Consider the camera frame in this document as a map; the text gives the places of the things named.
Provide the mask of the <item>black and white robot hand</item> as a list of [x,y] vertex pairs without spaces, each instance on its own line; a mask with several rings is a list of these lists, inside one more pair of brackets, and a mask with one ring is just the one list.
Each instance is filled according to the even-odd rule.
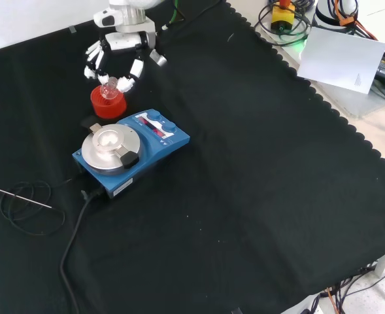
[[156,47],[156,27],[151,19],[147,18],[144,23],[137,25],[120,25],[115,32],[106,34],[87,49],[84,76],[87,79],[96,79],[102,85],[110,82],[110,75],[104,70],[105,60],[110,53],[144,50],[152,61],[162,67],[167,59]]

